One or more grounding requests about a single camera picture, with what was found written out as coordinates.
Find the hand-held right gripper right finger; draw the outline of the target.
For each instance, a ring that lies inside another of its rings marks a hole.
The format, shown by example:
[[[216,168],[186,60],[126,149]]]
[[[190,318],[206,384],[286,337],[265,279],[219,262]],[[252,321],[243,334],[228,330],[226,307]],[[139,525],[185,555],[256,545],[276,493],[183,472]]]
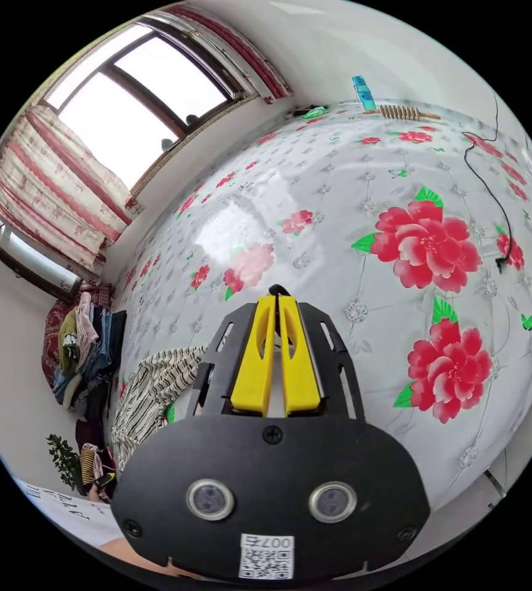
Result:
[[[279,296],[278,316],[285,414],[314,413],[320,405],[320,391],[297,300]]]

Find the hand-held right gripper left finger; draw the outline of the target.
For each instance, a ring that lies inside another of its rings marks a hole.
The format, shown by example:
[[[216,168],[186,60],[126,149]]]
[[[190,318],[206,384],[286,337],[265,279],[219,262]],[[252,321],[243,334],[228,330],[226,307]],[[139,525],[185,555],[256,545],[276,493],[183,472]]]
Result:
[[[276,337],[276,298],[258,299],[230,402],[236,412],[265,417],[270,402]]]

